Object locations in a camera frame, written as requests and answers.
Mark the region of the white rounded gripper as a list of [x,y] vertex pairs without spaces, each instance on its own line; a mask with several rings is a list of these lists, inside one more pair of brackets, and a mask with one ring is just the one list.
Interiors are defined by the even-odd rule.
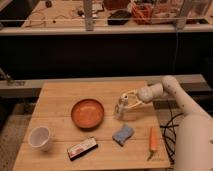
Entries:
[[[143,103],[149,103],[154,98],[153,89],[151,87],[148,87],[148,86],[142,87],[138,91],[136,89],[133,89],[133,90],[129,90],[127,92],[124,92],[121,95],[121,97],[122,98],[128,98],[128,96],[131,95],[131,94],[134,95],[134,96],[136,96],[136,94],[137,94],[138,99],[141,100]],[[125,106],[125,109],[136,108],[137,106],[142,104],[141,101],[138,101],[138,102],[131,104],[131,105],[128,104],[128,105]]]

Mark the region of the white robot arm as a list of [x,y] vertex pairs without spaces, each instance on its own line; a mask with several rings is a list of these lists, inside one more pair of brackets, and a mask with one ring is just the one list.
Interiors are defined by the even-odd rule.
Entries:
[[119,115],[166,94],[175,99],[184,114],[176,137],[174,171],[213,171],[213,117],[184,91],[174,76],[167,75],[160,83],[123,93]]

